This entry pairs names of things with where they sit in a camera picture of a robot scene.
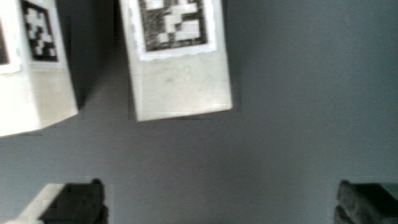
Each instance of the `printed pattern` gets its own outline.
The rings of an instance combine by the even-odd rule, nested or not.
[[[5,47],[5,39],[3,39],[3,27],[0,21],[0,65],[8,64],[8,54],[6,54],[6,47]]]
[[[207,43],[202,0],[138,0],[145,51]]]
[[[56,62],[58,57],[47,10],[26,0],[22,0],[21,5],[31,58],[40,62]]]

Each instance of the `white label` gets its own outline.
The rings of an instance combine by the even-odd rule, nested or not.
[[[216,50],[211,0],[129,0],[141,61]]]

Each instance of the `gray wall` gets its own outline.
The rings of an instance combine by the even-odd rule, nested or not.
[[[97,177],[109,224],[330,224],[339,180],[398,183],[398,1],[228,0],[236,109],[149,123],[117,5],[58,6],[81,112],[0,139],[0,222]]]

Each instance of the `qr-like marker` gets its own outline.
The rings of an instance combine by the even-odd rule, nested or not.
[[[47,10],[26,0],[21,2],[31,58],[35,61],[56,62],[58,57]]]
[[[6,54],[6,46],[5,46],[5,39],[3,39],[3,27],[0,21],[0,65],[8,64],[8,54]]]
[[[207,43],[204,0],[138,0],[145,51]]]

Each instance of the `white paper tag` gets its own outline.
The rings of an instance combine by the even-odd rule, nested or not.
[[[211,0],[129,0],[138,59],[216,50]]]
[[[29,68],[38,70],[63,69],[54,7],[37,0],[21,0],[21,16],[29,51]]]
[[[15,44],[17,22],[12,16],[12,5],[3,4],[0,7],[0,74],[8,74],[21,70]]]

